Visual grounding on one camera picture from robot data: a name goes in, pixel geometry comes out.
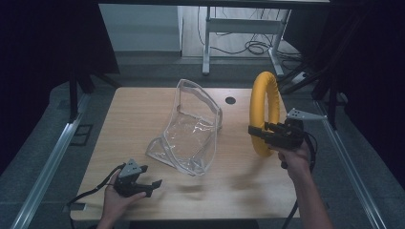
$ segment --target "table leg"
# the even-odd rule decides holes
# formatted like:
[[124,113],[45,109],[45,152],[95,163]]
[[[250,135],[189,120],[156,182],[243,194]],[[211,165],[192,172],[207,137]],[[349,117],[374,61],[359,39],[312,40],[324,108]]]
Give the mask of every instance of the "table leg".
[[211,53],[209,48],[209,21],[210,21],[210,7],[206,8],[205,17],[205,45],[202,55],[202,74],[209,75],[209,55]]
[[291,10],[287,10],[286,13],[284,14],[283,18],[281,19],[279,30],[277,31],[276,38],[274,40],[274,45],[268,51],[271,62],[273,63],[273,66],[274,66],[274,70],[276,71],[276,75],[278,77],[284,76],[283,69],[281,68],[281,64],[280,64],[280,61],[277,56],[277,51],[280,46],[280,41],[281,41],[281,38],[283,37],[284,30],[286,29],[287,20],[288,20],[288,16],[289,16],[290,12],[291,12]]

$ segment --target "table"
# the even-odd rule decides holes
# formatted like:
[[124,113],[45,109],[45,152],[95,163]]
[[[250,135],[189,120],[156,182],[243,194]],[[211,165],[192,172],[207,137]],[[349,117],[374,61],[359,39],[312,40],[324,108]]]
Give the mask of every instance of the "table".
[[282,39],[290,10],[287,10],[281,20],[253,20],[253,19],[229,19],[229,18],[211,18],[210,7],[207,7],[205,17],[205,44],[202,52],[202,74],[209,74],[209,62],[211,47],[209,46],[209,37],[211,32],[236,32],[236,33],[258,33],[274,34],[274,44],[268,50],[268,55],[273,64],[277,77],[283,77],[284,71],[277,56],[278,47]]
[[[133,158],[138,165],[149,166],[139,183],[163,182],[151,198],[127,212],[126,220],[287,217],[295,201],[288,173],[280,167],[277,155],[257,155],[247,133],[250,89],[206,89],[223,109],[224,120],[217,154],[205,175],[191,177],[145,155],[149,142],[168,123],[175,90],[117,89],[78,193],[92,190],[115,167]],[[230,96],[236,99],[233,105],[225,102]],[[281,108],[285,118],[283,103]],[[100,190],[81,199],[86,207],[72,211],[71,217],[99,219],[103,193]]]

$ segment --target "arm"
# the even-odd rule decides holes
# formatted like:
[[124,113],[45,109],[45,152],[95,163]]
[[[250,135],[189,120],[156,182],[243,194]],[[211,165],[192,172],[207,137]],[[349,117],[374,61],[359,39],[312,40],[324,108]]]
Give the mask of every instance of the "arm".
[[273,146],[269,147],[278,151],[280,160],[288,164],[288,175],[294,183],[304,228],[333,228],[309,170],[309,147],[307,142],[304,141],[301,147],[294,151]]
[[98,223],[97,229],[113,228],[116,221],[122,217],[129,206],[146,196],[146,193],[144,192],[135,194],[128,198],[120,196],[113,186],[118,174],[119,171],[113,174],[110,184],[105,189],[104,206],[102,210],[101,220]]

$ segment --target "aluminum rail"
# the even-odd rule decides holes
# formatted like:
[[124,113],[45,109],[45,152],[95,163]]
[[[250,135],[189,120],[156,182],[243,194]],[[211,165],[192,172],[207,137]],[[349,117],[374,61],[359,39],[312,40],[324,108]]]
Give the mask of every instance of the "aluminum rail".
[[[327,113],[325,109],[320,106],[319,102],[314,101],[314,104],[320,114],[325,115]],[[366,215],[369,218],[370,223],[372,224],[372,227],[375,229],[387,228],[383,218],[381,217],[378,207],[373,200],[372,195],[370,194],[366,185],[363,183],[360,175],[357,173],[357,170],[355,169],[351,157],[349,156],[349,153],[345,148],[345,145],[343,144],[339,134],[332,128],[327,120],[323,120],[323,123],[325,125],[325,129],[328,132],[330,140],[333,143],[333,147],[339,155],[342,165],[349,177],[349,180],[352,183],[352,187],[356,192],[358,198],[360,199],[361,205],[363,206]]]
[[60,138],[57,140],[56,145],[53,148],[53,151],[50,154],[44,168],[41,171],[36,183],[33,185],[28,197],[26,198],[23,206],[21,207],[20,212],[14,220],[11,228],[28,228],[33,215],[38,209],[39,204],[41,203],[42,198],[44,197],[49,184],[53,179],[53,175],[59,166],[60,161],[65,155],[66,149],[69,146],[69,143],[72,140],[72,137],[75,134],[78,124],[85,112],[87,105],[89,103],[90,96],[84,94],[81,96],[78,103],[78,116],[77,119],[68,123],[63,130]]

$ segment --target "table hole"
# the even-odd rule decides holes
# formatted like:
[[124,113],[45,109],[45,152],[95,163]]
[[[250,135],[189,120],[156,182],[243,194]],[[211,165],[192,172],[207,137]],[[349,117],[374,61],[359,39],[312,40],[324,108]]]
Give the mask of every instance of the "table hole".
[[232,105],[232,104],[235,104],[235,103],[236,103],[236,99],[235,99],[234,97],[227,97],[227,98],[225,99],[225,102],[226,102],[227,104]]

